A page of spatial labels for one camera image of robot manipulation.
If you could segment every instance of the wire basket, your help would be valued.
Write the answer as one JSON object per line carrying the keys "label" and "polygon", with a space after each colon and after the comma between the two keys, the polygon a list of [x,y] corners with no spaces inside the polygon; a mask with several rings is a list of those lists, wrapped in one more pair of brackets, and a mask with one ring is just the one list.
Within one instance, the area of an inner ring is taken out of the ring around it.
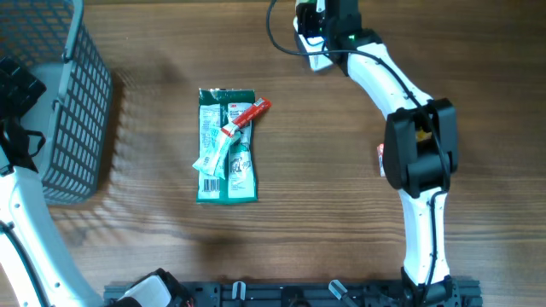
{"label": "wire basket", "polygon": [[47,87],[21,125],[47,137],[33,160],[48,204],[79,203],[96,191],[112,76],[83,15],[82,0],[0,0],[0,56]]}

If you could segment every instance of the barcode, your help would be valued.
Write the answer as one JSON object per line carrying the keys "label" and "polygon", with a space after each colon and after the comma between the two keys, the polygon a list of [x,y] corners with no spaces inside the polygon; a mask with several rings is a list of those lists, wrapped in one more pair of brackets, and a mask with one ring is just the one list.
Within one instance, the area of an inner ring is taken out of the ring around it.
{"label": "barcode", "polygon": [[203,180],[203,192],[218,192],[220,190],[220,179]]}

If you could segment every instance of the wooden table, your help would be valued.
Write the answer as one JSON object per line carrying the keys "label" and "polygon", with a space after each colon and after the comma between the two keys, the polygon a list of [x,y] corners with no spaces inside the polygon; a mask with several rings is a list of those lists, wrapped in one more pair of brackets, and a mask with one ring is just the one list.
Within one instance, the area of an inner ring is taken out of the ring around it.
{"label": "wooden table", "polygon": [[[180,281],[397,279],[398,194],[378,175],[384,119],[341,71],[270,44],[266,2],[88,6],[115,78],[100,192],[51,207],[100,293],[159,267]],[[453,276],[486,306],[546,299],[544,2],[366,1],[364,23],[417,86],[457,107],[460,166],[445,217]],[[272,19],[293,47],[293,2]],[[259,202],[195,204],[198,89],[251,88],[273,108],[254,138]],[[15,304],[0,275],[0,305]]]}

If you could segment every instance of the toothpaste package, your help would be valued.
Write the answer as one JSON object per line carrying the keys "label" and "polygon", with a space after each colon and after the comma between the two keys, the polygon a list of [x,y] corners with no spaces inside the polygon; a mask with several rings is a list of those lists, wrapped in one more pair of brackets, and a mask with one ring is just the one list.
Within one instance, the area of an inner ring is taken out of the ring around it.
{"label": "toothpaste package", "polygon": [[253,122],[230,136],[222,132],[254,102],[253,90],[200,90],[200,158],[194,164],[200,171],[198,203],[230,205],[258,200],[251,155]]}

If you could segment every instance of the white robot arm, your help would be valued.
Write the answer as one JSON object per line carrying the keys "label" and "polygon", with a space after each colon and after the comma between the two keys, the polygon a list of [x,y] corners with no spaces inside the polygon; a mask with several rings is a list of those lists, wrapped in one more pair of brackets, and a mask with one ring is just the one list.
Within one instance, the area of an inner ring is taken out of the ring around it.
{"label": "white robot arm", "polygon": [[[271,2],[270,11],[275,2],[276,0]],[[269,34],[270,11],[268,12]],[[315,72],[331,67],[334,63],[338,64],[349,78],[369,94],[375,105],[382,111],[383,116],[387,119],[386,137],[389,136],[389,126],[397,125],[393,123],[395,120],[390,118],[391,114],[395,118],[395,113],[402,109],[418,111],[414,113],[422,115],[424,113],[422,111],[427,105],[434,104],[435,101],[432,97],[419,90],[396,66],[380,38],[369,29],[362,29],[357,0],[299,0],[296,2],[296,15],[293,25],[296,32],[296,43],[301,52],[293,52],[280,47],[270,34],[272,43],[281,51],[288,51],[289,54],[308,56],[311,69]],[[442,135],[449,135],[449,137],[444,137],[445,140],[441,141],[456,145],[454,114],[452,117],[450,116],[450,119],[445,120],[445,122],[452,120],[451,123],[443,124],[439,123],[439,113],[431,112],[426,115],[432,120],[413,118],[414,125],[406,125],[405,127],[398,125],[398,128],[402,132],[405,128],[405,132],[415,135],[415,126],[422,125],[425,130],[431,132],[429,133],[429,141],[436,138],[434,141],[439,143],[439,133],[445,132],[446,125],[451,125],[450,132]],[[418,144],[416,136],[413,141],[413,144],[406,142],[404,145],[409,145],[409,148],[405,148],[393,146],[386,140],[385,151],[404,151],[412,147],[415,149],[421,145]],[[438,156],[433,164],[440,166],[440,168],[436,167],[437,170],[431,171],[435,173],[434,175],[430,173],[428,175],[437,178],[423,179],[422,182],[416,184],[417,188],[404,188],[399,184],[399,178],[393,178],[397,184],[392,184],[389,176],[405,177],[404,179],[408,180],[407,177],[410,175],[405,172],[410,171],[411,167],[419,165],[419,167],[427,168],[431,167],[431,164],[414,163],[413,165],[393,166],[388,164],[393,162],[396,164],[397,161],[393,161],[393,159],[387,161],[386,157],[384,159],[385,167],[391,166],[390,173],[387,172],[387,179],[394,188],[398,189],[404,209],[406,257],[403,279],[410,281],[409,287],[414,290],[416,302],[419,301],[417,297],[421,296],[422,303],[427,301],[429,304],[429,300],[436,299],[426,299],[429,287],[450,279],[450,268],[444,252],[444,203],[449,184],[447,183],[446,187],[444,178],[449,177],[456,170],[456,148],[453,152],[449,152],[449,149],[445,150],[446,148],[440,143],[436,149]],[[440,159],[440,155],[443,155],[444,159],[448,161],[445,165],[442,165],[444,161]],[[414,156],[413,158],[414,161],[417,161],[418,157]],[[400,166],[406,166],[407,169],[400,170]],[[448,296],[449,290],[447,287],[444,288],[446,288],[444,296]]]}
{"label": "white robot arm", "polygon": [[102,299],[74,264],[42,190],[37,172],[24,167],[0,177],[0,263],[17,300],[21,306],[100,306]]}

